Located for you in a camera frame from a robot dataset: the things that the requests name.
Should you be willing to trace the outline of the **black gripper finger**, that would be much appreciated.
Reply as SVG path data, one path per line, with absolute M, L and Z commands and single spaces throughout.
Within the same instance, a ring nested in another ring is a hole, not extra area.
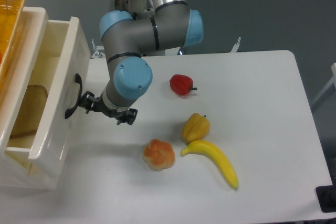
M 95 97 L 95 95 L 90 92 L 86 91 L 79 100 L 79 107 L 85 109 L 86 114 L 89 112 L 100 112 L 99 108 L 99 99 Z
M 136 119 L 138 110 L 137 109 L 128 109 L 123 112 L 118 112 L 116 116 L 117 125 L 126 123 L 132 125 Z

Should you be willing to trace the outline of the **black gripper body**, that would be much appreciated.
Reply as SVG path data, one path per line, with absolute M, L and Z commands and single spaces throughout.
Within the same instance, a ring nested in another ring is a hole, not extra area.
M 108 104 L 105 102 L 103 95 L 99 97 L 99 108 L 101 110 L 100 112 L 109 118 L 116 118 L 117 113 L 120 112 L 114 107 L 109 107 Z

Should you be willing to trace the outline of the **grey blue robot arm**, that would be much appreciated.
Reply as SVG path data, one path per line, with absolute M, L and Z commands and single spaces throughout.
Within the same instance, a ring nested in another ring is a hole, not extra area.
M 132 124 L 133 103 L 145 94 L 153 78 L 144 54 L 198 44 L 203 20 L 186 0 L 123 0 L 124 6 L 106 13 L 99 23 L 109 82 L 99 97 L 79 93 L 77 106 L 100 112 L 118 124 Z

